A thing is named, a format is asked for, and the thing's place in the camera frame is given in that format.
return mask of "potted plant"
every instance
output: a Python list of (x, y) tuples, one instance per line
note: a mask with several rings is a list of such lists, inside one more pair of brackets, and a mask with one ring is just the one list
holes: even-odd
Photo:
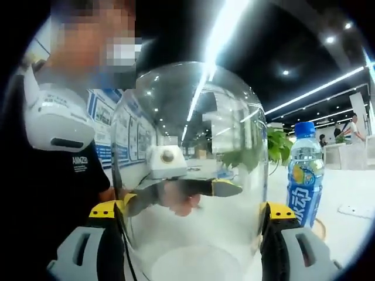
[(335, 141), (336, 143), (346, 143), (346, 139), (343, 135), (338, 136)]
[(276, 130), (272, 127), (267, 128), (268, 142), (268, 160), (270, 163), (276, 164), (276, 171), (279, 164), (286, 166), (289, 163), (289, 156), (293, 143), (287, 138), (287, 134), (283, 131)]
[[(268, 160), (271, 163), (275, 163), (276, 168), (280, 163), (282, 165), (287, 165), (293, 143), (287, 138), (286, 133), (275, 130), (274, 128), (267, 128), (267, 143)], [(258, 165), (261, 154), (263, 153), (262, 145), (263, 142), (261, 138), (259, 138), (252, 148), (242, 148), (223, 153), (221, 161), (227, 168), (236, 168), (242, 164), (246, 167), (247, 172), (250, 173)]]

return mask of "hand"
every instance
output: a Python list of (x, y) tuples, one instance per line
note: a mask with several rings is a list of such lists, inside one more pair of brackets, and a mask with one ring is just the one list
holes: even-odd
[(186, 196), (181, 192), (177, 181), (166, 181), (164, 192), (162, 204), (180, 217), (189, 215), (193, 208), (199, 207), (200, 194)]

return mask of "clear glass dome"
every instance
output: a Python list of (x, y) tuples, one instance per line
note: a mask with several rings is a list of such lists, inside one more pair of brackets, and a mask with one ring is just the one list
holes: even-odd
[(124, 227), (150, 281), (242, 280), (259, 246), (264, 111), (243, 80), (207, 69), (152, 70), (114, 113), (113, 181), (136, 194), (125, 199)]

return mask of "gray plastic part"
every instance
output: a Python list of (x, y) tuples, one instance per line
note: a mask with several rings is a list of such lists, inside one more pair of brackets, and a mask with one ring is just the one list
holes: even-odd
[[(97, 281), (97, 255), (104, 228), (77, 227), (59, 246), (57, 260), (51, 261), (48, 271), (58, 281)], [(74, 261), (82, 242), (88, 238), (81, 265)]]
[[(285, 229), (281, 231), (281, 234), (288, 250), (289, 281), (328, 281), (335, 279), (339, 269), (335, 262), (330, 259), (329, 248), (311, 229)], [(304, 248), (309, 257), (309, 266), (305, 265), (301, 247)]]

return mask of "plastic bottle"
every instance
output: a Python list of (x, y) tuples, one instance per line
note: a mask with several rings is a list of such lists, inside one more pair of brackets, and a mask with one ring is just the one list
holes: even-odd
[(297, 140), (291, 148), (287, 205), (301, 226), (313, 227), (322, 195), (322, 148), (312, 122), (296, 124), (294, 131)]

